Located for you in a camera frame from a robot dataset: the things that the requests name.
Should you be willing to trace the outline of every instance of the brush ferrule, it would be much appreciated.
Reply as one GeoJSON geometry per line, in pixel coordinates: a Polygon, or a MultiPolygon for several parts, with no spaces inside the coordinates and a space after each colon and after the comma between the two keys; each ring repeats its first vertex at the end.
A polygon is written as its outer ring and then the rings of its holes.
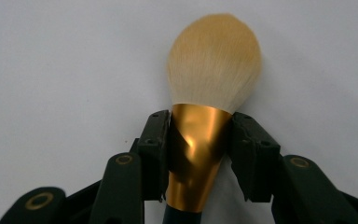
{"type": "Polygon", "coordinates": [[[231,114],[205,105],[174,105],[168,142],[169,206],[202,211],[227,148],[231,114]]]}

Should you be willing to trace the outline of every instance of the dark green handle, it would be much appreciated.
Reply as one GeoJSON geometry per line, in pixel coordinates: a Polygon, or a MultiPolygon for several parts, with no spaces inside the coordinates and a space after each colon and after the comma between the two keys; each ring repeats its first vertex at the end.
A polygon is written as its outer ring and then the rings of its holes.
{"type": "Polygon", "coordinates": [[[202,213],[183,212],[167,205],[162,224],[200,224],[202,213]]]}

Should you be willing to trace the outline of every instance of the white bristles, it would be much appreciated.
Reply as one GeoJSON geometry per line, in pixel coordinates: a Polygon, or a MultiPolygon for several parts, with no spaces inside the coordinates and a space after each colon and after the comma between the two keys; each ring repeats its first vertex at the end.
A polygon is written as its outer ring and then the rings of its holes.
{"type": "Polygon", "coordinates": [[[260,70],[260,48],[246,24],[230,14],[203,17],[185,28],[172,46],[172,102],[233,114],[254,88],[260,70]]]}

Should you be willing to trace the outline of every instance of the makeup brush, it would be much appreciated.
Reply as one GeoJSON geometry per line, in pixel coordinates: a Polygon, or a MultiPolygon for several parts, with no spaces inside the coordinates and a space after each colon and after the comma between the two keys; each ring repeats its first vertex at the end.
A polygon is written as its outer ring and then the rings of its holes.
{"type": "Polygon", "coordinates": [[[172,117],[165,224],[200,223],[227,148],[232,114],[255,86],[261,54],[253,32],[230,14],[191,23],[168,59],[172,117]]]}

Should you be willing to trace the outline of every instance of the white backdrop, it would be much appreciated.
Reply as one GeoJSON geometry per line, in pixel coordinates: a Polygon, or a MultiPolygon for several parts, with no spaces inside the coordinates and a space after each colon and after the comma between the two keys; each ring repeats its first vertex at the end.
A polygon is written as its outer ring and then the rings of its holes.
{"type": "MultiPolygon", "coordinates": [[[[0,1],[0,217],[31,189],[70,195],[100,179],[151,113],[171,109],[173,40],[216,12],[248,23],[263,53],[239,111],[358,197],[358,1],[0,1]]],[[[273,223],[229,165],[203,223],[273,223]]],[[[145,223],[164,208],[147,202],[145,223]]]]}

